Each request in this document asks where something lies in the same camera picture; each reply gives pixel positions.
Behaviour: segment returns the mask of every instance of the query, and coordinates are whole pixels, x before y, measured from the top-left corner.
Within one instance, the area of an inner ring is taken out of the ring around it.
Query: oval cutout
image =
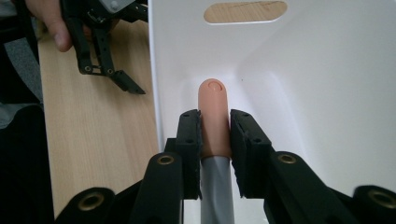
[[[206,9],[204,18],[209,23],[274,21],[287,8],[281,1],[216,3]]]

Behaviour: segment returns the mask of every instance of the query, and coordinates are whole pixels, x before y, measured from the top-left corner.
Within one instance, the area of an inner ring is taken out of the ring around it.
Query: human hand
[[[57,49],[61,52],[70,50],[73,44],[62,19],[59,0],[26,0],[26,6],[35,17],[46,24]]]

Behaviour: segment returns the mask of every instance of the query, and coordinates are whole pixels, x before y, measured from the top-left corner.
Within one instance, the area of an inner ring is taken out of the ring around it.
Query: wooden table
[[[268,2],[215,5],[205,19],[266,21],[276,18],[274,11],[285,10],[282,3]],[[146,95],[121,91],[107,77],[81,75],[73,49],[59,52],[48,35],[39,41],[55,216],[84,189],[106,187],[118,193],[131,186],[158,152],[148,25],[120,22],[111,32],[110,47],[115,68],[129,74]]]

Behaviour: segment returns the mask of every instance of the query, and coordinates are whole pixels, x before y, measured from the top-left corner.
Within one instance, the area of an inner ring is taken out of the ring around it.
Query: white container
[[[299,154],[329,187],[396,191],[396,2],[288,0],[275,21],[206,22],[219,2],[149,2],[161,148],[214,77],[230,109],[250,113],[275,150]],[[262,200],[234,200],[235,223],[265,223]],[[185,223],[199,223],[199,206],[186,207]]]

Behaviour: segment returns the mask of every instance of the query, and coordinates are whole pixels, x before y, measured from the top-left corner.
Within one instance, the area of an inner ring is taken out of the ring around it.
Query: marker
[[[201,223],[234,224],[227,91],[220,81],[210,78],[201,84],[198,108],[204,141],[201,154]]]

